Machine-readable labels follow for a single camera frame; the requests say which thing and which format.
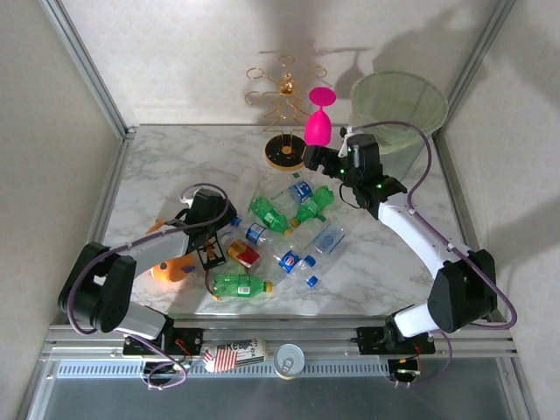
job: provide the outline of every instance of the crushed plastic bottle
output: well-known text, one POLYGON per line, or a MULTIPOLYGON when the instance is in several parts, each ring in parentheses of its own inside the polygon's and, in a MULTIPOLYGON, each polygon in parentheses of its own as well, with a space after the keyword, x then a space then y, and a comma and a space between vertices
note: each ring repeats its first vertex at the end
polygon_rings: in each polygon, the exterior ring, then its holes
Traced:
POLYGON ((231 225, 240 229, 241 234, 245 237, 245 239, 257 247, 261 247, 265 244, 271 244, 275 240, 274 234, 272 234, 272 232, 266 227, 259 225, 258 223, 246 222, 241 217, 235 217, 231 221, 231 225))
POLYGON ((270 203, 291 219, 298 212, 299 206, 305 203, 312 195, 312 182, 300 179, 285 190, 270 197, 270 203))
POLYGON ((316 218, 304 221, 297 229, 294 229, 289 240, 296 249, 306 249, 329 225, 330 221, 320 214, 316 218))
POLYGON ((232 232, 224 233, 220 244, 226 249, 227 254, 247 270, 254 270, 261 262, 261 255, 247 243, 236 239, 232 232))
POLYGON ((344 228, 330 224, 313 240, 305 251, 308 251, 315 259, 327 258, 337 249, 345 235, 346 231, 344 228))
POLYGON ((301 258, 292 249, 285 254, 283 252, 272 252, 273 258, 278 262, 278 266, 284 270, 288 277, 297 282, 306 282, 310 287, 313 287, 318 279, 313 275, 316 260, 308 255, 306 258, 301 258))

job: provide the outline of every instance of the marble surface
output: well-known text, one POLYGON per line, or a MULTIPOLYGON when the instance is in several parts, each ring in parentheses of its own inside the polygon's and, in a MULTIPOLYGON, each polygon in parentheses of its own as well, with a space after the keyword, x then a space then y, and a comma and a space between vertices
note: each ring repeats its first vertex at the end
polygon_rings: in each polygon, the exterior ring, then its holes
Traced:
MULTIPOLYGON (((270 134, 259 127, 141 127, 129 154, 105 242, 116 245, 130 241, 142 236, 157 217, 172 218, 182 208, 179 192, 197 182, 221 186, 237 207, 247 202, 257 175, 277 173, 264 160, 263 146, 268 138, 270 134)), ((424 150, 403 181, 408 188, 418 180, 426 161, 424 150)), ((338 181, 316 172, 301 172, 316 186, 338 185, 338 181)), ((459 237, 436 156, 415 202, 423 214, 459 237)), ((203 271, 196 269, 179 283, 160 283, 144 273, 135 281, 132 300, 174 315, 306 316, 387 314, 425 301, 432 280, 406 244, 364 210, 342 205, 337 213, 349 227, 346 249, 313 289, 284 280, 271 294, 216 301, 206 291, 203 271)))

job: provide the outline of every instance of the black mounting bracket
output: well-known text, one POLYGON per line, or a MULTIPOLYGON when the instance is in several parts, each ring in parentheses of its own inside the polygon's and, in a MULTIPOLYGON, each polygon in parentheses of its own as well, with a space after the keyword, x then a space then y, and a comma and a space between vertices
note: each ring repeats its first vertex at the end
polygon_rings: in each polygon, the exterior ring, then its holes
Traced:
POLYGON ((384 354, 434 354, 436 347, 429 335, 419 334, 403 341, 386 342, 387 337, 383 326, 361 326, 356 328, 358 337, 353 339, 358 344, 361 355, 384 355, 384 354))
MULTIPOLYGON (((171 357, 185 356, 183 346, 191 356, 200 356, 202 348, 202 328, 173 328, 173 319, 165 317, 165 324, 161 333, 152 343, 164 350, 171 357)), ((150 356, 153 352, 133 339, 126 339, 122 347, 123 356, 150 356)))

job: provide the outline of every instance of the plastic bottle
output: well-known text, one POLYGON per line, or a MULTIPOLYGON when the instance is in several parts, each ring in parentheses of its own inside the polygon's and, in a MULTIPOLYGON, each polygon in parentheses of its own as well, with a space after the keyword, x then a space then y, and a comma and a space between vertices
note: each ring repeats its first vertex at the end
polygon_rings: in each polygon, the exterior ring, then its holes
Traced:
POLYGON ((278 262, 278 266, 282 268, 288 277, 297 282, 306 282, 313 287, 318 279, 313 275, 316 260, 308 255, 302 259, 296 252, 290 249, 288 252, 278 252, 279 248, 273 250, 272 257, 278 262))
POLYGON ((292 218, 298 212, 299 205, 305 203, 313 195, 313 184, 303 179, 290 185, 285 190, 270 197, 270 203, 292 218))
POLYGON ((346 232, 342 227, 330 224, 312 241, 305 251, 315 259, 327 258, 339 246, 345 235, 346 232))
POLYGON ((326 185, 321 186, 317 191, 297 210, 296 217, 290 220, 291 225, 296 228, 304 221, 317 217, 325 207, 334 201, 334 192, 326 185))
POLYGON ((261 219, 270 230, 286 236, 291 234, 293 229, 288 224, 286 216, 278 212, 272 204, 270 204, 270 201, 264 197, 257 197, 255 201, 251 203, 250 208, 255 216, 261 219))
POLYGON ((224 296, 252 298, 263 292, 271 293, 272 283, 263 282, 250 274, 217 274, 213 278, 213 294, 217 298, 224 296))
POLYGON ((231 221, 231 225, 239 228, 245 239, 257 247, 274 241, 272 232, 258 223, 246 222, 241 217, 236 217, 231 221))
POLYGON ((233 232, 226 232, 220 238, 220 244, 226 249, 227 254, 245 267, 247 270, 255 269, 261 262, 261 255, 247 243, 236 239, 233 232))
POLYGON ((329 225, 330 221, 320 214, 316 218, 304 221, 297 229, 294 229, 290 235, 290 241, 297 249, 306 249, 329 225))

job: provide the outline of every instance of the can lid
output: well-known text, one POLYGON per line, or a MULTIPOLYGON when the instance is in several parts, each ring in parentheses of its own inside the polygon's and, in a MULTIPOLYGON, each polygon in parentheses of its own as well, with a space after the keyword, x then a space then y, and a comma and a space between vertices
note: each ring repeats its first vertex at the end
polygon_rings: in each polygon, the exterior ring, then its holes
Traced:
POLYGON ((314 267, 317 263, 317 261, 315 261, 315 258, 313 258, 311 255, 308 255, 306 258, 304 258, 304 261, 308 263, 310 267, 314 267))
POLYGON ((293 344, 284 344, 274 353, 274 369, 283 379, 293 379, 305 366, 305 356, 301 348, 293 344))
POLYGON ((311 277, 309 277, 309 279, 307 279, 307 285, 308 285, 309 287, 313 287, 315 284, 317 284, 317 281, 318 281, 318 280, 319 280, 319 279, 316 278, 315 276, 311 276, 311 277))

